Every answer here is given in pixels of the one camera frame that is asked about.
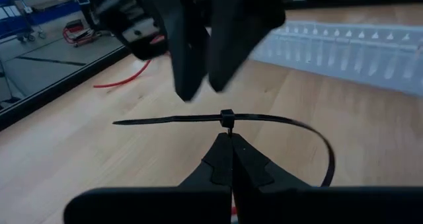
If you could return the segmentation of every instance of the red object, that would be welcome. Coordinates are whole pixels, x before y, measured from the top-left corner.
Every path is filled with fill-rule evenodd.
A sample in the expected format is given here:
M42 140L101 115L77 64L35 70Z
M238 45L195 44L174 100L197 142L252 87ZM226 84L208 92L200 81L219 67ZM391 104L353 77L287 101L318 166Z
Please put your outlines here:
M98 88L115 87L115 86L118 86L118 85L126 84L127 82L130 82L130 81L133 81L136 77L138 77L138 75L141 75L141 73L143 73L143 71L145 69L147 69L147 66L150 64L150 62L151 62L150 59L147 60L147 62L145 62L145 64L144 64L144 66L135 75L132 75L131 77L124 79L123 81L119 81L119 82L111 83L111 84L107 84L107 85L94 85L93 87L97 88L97 89Z
M84 30L84 28L77 27L77 28L64 28L63 29L63 38L65 38L65 41L69 44L83 44L83 42L93 40L94 34L91 29L88 29L86 32L83 32L79 36L72 36L69 33L76 33Z
M155 42L158 42L160 40L163 40L163 38L165 38L165 37L164 36L157 36L150 43L151 44L154 44ZM135 75L132 75L131 77L129 77L127 79L124 79L123 81L119 81L119 82L116 82L116 83L105 84L105 85L94 85L93 87L96 88L96 89L99 89L99 88L109 88L109 87L115 87L115 86L119 86L119 85L124 85L124 84L126 84L126 83L128 83L130 81L133 81L136 77L138 77L139 75L141 75L141 73L143 73L143 71L145 69L147 69L147 66L150 63L151 63L151 60L150 59L147 60L147 62L145 62L145 64L144 64L144 66Z

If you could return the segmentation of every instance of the gray floor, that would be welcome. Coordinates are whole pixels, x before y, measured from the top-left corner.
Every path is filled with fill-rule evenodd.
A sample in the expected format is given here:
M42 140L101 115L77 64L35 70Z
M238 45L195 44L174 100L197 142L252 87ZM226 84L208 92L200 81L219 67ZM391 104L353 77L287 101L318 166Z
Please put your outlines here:
M22 98L56 83L84 64L91 63L120 46L122 44L114 37L102 36L93 43L75 48L66 43L61 35L50 34L45 40L38 38L35 42L24 44L12 40L1 44L0 56L12 94ZM9 93L3 91L7 89L9 88L1 85L0 93Z
M58 40L52 44L41 47L33 52L25 54L26 57L53 59L60 61L73 61L79 63L91 63L94 60L109 54L122 44L114 37L102 36L96 42L73 47L65 40Z

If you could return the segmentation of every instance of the wooden surface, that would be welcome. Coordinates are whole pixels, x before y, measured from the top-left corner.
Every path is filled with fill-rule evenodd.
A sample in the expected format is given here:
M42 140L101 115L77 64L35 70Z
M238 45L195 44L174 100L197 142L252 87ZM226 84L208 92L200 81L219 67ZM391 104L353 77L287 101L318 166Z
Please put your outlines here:
M288 19L419 24L421 5L288 12ZM128 56L0 133L0 223L60 223L65 204L100 186L177 185L199 164L218 123L114 126L115 120L236 112L288 116L334 145L334 185L423 185L423 100L338 79L248 61L223 94L203 84L183 103L167 57L133 83L92 89L135 73ZM321 141L280 124L237 122L235 132L278 165L318 185Z

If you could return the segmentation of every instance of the white plastic part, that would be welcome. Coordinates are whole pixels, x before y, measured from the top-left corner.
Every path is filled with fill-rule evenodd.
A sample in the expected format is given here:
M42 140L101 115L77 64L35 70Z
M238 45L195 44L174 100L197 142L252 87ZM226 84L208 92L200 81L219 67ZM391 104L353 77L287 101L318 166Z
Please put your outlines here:
M423 96L423 27L287 21L252 59Z

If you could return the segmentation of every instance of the red cable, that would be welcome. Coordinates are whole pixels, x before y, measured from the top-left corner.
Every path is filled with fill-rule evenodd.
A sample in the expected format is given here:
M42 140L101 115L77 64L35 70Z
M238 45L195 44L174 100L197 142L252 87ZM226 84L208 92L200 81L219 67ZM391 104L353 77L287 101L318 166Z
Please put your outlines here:
M158 42L159 40L162 40L164 37L163 36L157 36L156 38L154 38L150 43L154 44L155 42ZM99 88L109 88L109 87L115 87L115 86L119 86L119 85L124 85L130 81L133 81L136 77L138 77L139 75L141 75L141 73L143 73L143 71L145 69L147 69L147 66L150 64L151 60L147 60L147 62L145 62L144 66L135 74L132 75L131 77L124 79L123 81L119 81L116 83L110 83L110 84L105 84L105 85L94 85L93 87L96 89Z
M135 75L132 75L131 77L129 77L129 78L127 78L127 79L124 79L123 81L119 81L119 82L116 82L116 83L111 83L111 84L106 84L106 85L94 85L93 87L94 88L108 88L108 87L115 87L115 86L118 86L118 85L123 85L123 84L126 84L126 83L128 83L128 82L130 82L130 81L133 81L136 77L138 77L138 75L141 75L141 73L143 73L143 71L145 70L145 69L147 69L147 66L150 64L150 62L151 62L151 60L149 59L149 60L147 60L147 62L145 62L145 64L144 64L144 66L135 74Z

